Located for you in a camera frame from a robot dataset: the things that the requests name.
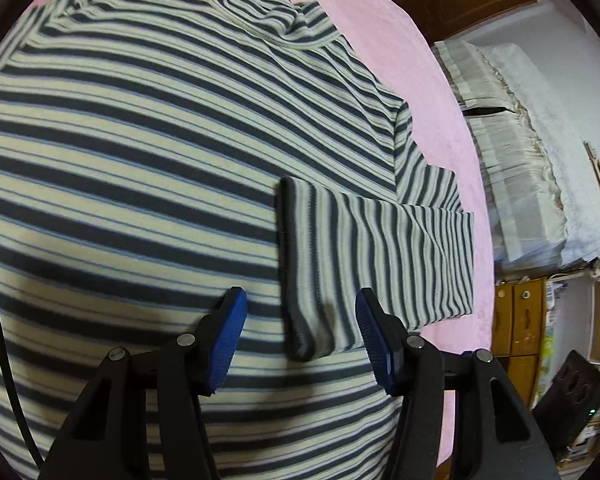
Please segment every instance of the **bookshelf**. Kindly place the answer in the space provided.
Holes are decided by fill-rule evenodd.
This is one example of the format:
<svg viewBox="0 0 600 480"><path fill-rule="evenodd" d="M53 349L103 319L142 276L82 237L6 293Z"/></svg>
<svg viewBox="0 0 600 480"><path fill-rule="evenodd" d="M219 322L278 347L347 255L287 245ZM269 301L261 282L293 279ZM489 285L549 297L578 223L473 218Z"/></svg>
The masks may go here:
<svg viewBox="0 0 600 480"><path fill-rule="evenodd" d="M533 405L548 389L566 357L563 354L571 348L600 369L600 280L596 281L587 272L550 278L546 282L546 304ZM570 449L570 455L558 464L558 471L565 479L577 478L577 473L600 451L600 409Z"/></svg>

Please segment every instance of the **blue gripper pad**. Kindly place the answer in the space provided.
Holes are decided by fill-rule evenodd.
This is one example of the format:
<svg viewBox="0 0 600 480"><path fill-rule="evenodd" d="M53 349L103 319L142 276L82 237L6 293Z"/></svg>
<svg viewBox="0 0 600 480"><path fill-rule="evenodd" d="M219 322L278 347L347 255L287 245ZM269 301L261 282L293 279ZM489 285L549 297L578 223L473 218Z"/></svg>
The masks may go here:
<svg viewBox="0 0 600 480"><path fill-rule="evenodd" d="M231 359L234 358L235 349L238 347L244 321L247 319L247 295L244 290L238 286L232 287L225 301L231 302L228 305L228 313L209 353L205 387L210 393L214 393L224 383Z"/></svg>
<svg viewBox="0 0 600 480"><path fill-rule="evenodd" d="M362 291L356 294L356 320L376 382L389 393L395 386L394 356L382 335L374 311Z"/></svg>

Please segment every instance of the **black cable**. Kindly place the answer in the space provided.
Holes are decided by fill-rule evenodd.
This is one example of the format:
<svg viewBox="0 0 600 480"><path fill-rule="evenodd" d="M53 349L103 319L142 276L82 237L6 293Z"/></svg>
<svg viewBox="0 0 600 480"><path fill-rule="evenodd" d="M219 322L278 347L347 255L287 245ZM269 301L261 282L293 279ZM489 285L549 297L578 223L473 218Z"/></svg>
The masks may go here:
<svg viewBox="0 0 600 480"><path fill-rule="evenodd" d="M0 323L0 371L2 372L2 378L4 380L4 387L7 390L7 396L9 397L9 402L11 403L11 409L13 410L13 416L16 419L16 423L18 424L18 428L20 428L20 433L22 434L22 438L24 439L25 444L27 445L27 449L31 453L31 457L33 458L33 462L36 463L38 469L42 469L45 460L42 458L40 454L40 450L38 446L36 446L35 441L33 440L33 436L29 429L29 425L27 424L27 419L24 416L24 412L22 411L22 406L20 405L20 398L18 397L18 393L16 391L16 384L13 381L13 374L11 373L11 365L9 364L9 355L7 354L7 345L4 340L4 332L2 331L2 324Z"/></svg>

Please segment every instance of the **wooden drawer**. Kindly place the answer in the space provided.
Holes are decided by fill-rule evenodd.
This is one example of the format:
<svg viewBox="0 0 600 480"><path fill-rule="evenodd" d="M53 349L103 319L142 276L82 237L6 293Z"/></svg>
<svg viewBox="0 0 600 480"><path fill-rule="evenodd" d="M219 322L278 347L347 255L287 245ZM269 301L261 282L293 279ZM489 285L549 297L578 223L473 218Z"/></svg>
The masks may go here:
<svg viewBox="0 0 600 480"><path fill-rule="evenodd" d="M493 355L509 355L511 352L511 331L513 329L513 286L496 287L496 300L493 309L493 329L491 332L491 352Z"/></svg>
<svg viewBox="0 0 600 480"><path fill-rule="evenodd" d="M537 355L512 357L509 359L507 375L527 406L531 402L531 393L536 384L537 370Z"/></svg>
<svg viewBox="0 0 600 480"><path fill-rule="evenodd" d="M544 280L513 285L511 355L540 352Z"/></svg>

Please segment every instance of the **pink blanket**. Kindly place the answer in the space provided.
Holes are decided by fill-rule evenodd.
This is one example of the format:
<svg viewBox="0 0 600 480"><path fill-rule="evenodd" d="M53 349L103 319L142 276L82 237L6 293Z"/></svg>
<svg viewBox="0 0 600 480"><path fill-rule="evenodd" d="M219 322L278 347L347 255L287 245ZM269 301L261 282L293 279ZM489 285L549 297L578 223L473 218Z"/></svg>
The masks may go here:
<svg viewBox="0 0 600 480"><path fill-rule="evenodd" d="M462 206L475 213L474 314L427 326L424 337L438 348L452 352L488 348L493 257L486 201L474 144L445 76L410 17L391 1L318 1L371 71L407 99L413 112L413 135L427 162L456 172ZM440 462L451 454L453 412L452 396L448 395Z"/></svg>

